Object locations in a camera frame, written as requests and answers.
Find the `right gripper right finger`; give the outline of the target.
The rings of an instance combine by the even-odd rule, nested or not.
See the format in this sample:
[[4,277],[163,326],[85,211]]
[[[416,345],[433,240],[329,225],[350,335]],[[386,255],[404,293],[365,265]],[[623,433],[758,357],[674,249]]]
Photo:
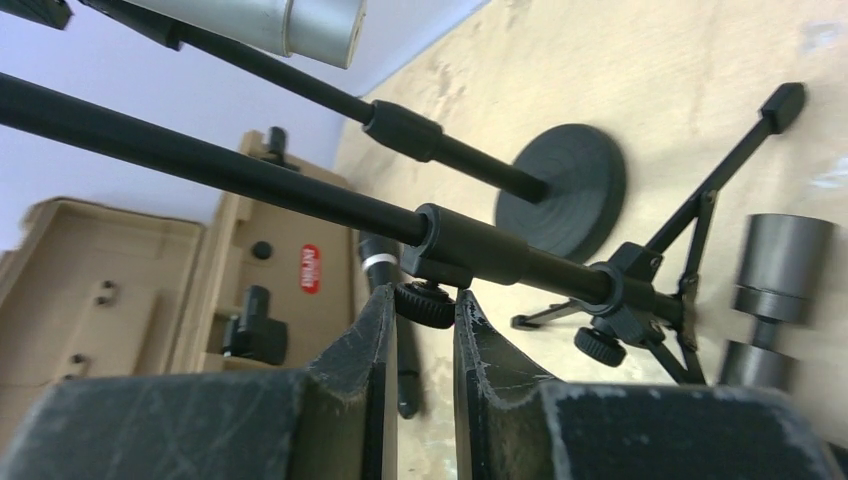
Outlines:
[[728,386],[567,383],[457,298],[462,479],[838,479],[842,459],[788,397]]

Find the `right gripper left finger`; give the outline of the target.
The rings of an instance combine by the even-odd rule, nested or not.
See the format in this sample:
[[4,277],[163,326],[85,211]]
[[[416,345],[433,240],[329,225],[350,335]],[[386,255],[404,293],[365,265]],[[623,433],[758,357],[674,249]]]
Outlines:
[[58,384],[25,416],[5,479],[393,479],[394,291],[307,366]]

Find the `black tripod shock-mount stand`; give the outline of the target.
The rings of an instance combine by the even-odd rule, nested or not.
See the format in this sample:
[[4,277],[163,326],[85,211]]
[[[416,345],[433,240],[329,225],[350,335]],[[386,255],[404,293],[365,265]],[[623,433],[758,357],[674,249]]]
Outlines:
[[1,78],[3,125],[175,177],[401,242],[403,268],[425,286],[466,289],[475,279],[524,284],[567,296],[593,317],[575,337],[609,366],[626,346],[651,352],[680,384],[701,384],[693,300],[719,189],[770,136],[785,132],[807,102],[784,83],[758,122],[646,246],[623,244],[585,266],[435,204],[414,211],[221,148],[20,78]]

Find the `cream condenser microphone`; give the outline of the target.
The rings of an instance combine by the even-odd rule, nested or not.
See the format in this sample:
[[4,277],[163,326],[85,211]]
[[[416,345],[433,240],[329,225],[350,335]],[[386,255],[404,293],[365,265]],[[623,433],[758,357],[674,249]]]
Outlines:
[[748,341],[727,342],[720,384],[788,389],[798,361],[776,350],[779,334],[811,313],[837,232],[836,224],[813,217],[748,217],[732,308],[752,316],[753,329]]

